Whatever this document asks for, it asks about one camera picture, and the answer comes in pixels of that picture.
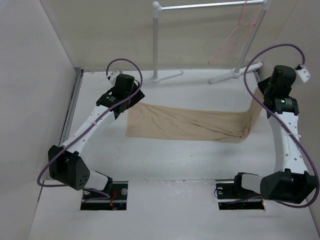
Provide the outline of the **beige trousers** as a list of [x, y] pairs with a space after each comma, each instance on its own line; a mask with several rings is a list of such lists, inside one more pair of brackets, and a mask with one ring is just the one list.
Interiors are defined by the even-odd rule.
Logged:
[[177, 141], [240, 143], [262, 112], [263, 94], [255, 89], [246, 111], [206, 111], [137, 103], [128, 110], [127, 137]]

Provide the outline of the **pink wire hanger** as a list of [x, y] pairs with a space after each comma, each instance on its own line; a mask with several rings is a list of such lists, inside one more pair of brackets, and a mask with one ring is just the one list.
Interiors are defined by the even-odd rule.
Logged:
[[[243, 39], [245, 39], [254, 29], [257, 22], [243, 22], [243, 14], [245, 11], [245, 7], [248, 4], [248, 0], [244, 2], [244, 4], [241, 7], [241, 12], [237, 21], [237, 24], [235, 28], [230, 32], [230, 34], [227, 36], [227, 38], [222, 42], [222, 44], [219, 46], [217, 51], [211, 56], [211, 58], [208, 60], [208, 65], [211, 66], [215, 62], [217, 62], [219, 59], [222, 59], [224, 56], [227, 55], [235, 46], [241, 42]], [[242, 29], [248, 29], [242, 36], [240, 36], [237, 40], [232, 41], [232, 38], [236, 36], [236, 33], [239, 33]]]

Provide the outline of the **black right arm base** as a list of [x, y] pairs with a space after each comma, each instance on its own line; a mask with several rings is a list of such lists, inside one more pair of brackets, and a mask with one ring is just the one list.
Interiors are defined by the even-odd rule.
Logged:
[[265, 210], [260, 194], [241, 186], [243, 174], [239, 172], [233, 179], [218, 179], [215, 182], [213, 193], [219, 210]]

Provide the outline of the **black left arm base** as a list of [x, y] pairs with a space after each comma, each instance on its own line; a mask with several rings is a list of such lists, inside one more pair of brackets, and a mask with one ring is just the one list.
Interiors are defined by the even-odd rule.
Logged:
[[125, 211], [127, 209], [129, 182], [113, 181], [107, 190], [84, 188], [81, 211]]

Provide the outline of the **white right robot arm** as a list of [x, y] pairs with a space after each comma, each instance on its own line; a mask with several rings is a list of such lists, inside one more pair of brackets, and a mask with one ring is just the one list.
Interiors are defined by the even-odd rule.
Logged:
[[309, 174], [298, 145], [299, 107], [290, 96], [293, 86], [309, 79], [310, 73], [304, 65], [296, 68], [277, 65], [271, 77], [258, 83], [272, 129], [275, 168], [274, 173], [266, 176], [238, 173], [231, 189], [236, 197], [243, 198], [251, 191], [266, 200], [299, 205], [318, 186], [318, 179]]

